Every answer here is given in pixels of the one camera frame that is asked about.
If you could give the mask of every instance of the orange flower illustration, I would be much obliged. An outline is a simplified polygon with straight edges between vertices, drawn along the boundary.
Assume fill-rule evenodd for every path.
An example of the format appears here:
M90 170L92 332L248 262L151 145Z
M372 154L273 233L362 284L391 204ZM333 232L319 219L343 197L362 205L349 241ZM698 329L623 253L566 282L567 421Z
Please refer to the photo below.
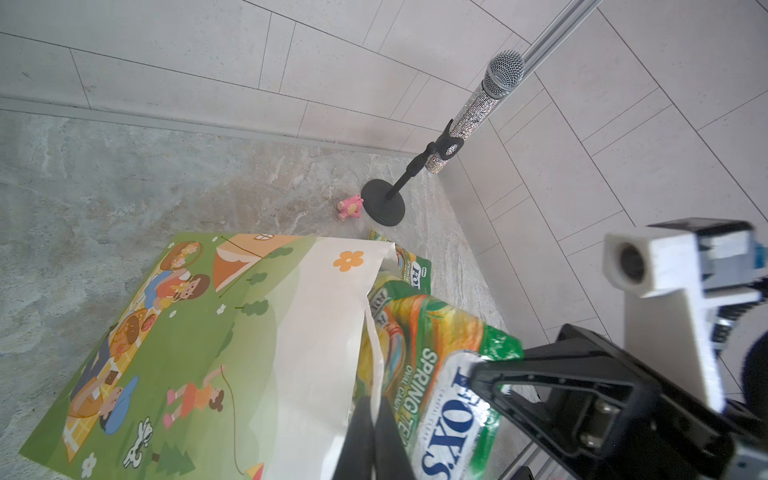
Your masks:
M333 266L339 267L339 270L346 272L353 266L362 265L362 252L342 252L339 259L333 262Z

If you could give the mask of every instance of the silver microphone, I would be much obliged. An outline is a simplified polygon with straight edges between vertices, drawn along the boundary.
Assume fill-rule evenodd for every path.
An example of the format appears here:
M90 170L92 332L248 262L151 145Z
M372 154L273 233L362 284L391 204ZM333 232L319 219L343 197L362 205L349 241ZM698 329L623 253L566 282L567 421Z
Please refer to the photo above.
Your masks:
M488 63L485 77L475 92L458 112L451 124L450 135L453 138L466 140L469 135L490 115L496 104L520 83L525 73L522 56L514 50L506 50L496 55ZM446 151L452 154L459 148L452 145ZM443 160L440 153L435 152L427 159L427 170L436 174L448 162Z

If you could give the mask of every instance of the small pink pig toy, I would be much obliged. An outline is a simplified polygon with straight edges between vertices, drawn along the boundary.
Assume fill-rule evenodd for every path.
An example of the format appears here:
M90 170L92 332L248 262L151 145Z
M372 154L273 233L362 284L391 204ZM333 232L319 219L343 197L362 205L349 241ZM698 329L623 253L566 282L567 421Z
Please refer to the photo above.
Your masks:
M344 221L347 217L360 218L362 210L362 198L359 195L340 201L336 208L339 209L339 220Z

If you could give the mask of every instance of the round black base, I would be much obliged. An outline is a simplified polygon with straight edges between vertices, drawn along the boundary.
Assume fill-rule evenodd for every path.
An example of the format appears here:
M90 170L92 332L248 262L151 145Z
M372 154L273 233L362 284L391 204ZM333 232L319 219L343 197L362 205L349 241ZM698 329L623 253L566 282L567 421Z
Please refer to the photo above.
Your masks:
M372 219L386 227L394 227L406 215L406 203L400 192L391 200L384 198L390 188L390 182L377 178L365 184L360 192L362 207Z

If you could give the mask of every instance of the round hole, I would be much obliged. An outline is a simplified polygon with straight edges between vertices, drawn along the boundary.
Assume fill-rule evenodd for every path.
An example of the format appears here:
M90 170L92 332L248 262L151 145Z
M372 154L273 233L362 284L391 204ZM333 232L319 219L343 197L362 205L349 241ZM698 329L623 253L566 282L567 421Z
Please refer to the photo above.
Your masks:
M621 265L621 271L632 282L640 283L645 276L645 262L643 256L640 255L640 251L635 245L626 243L621 247L619 251L619 265Z

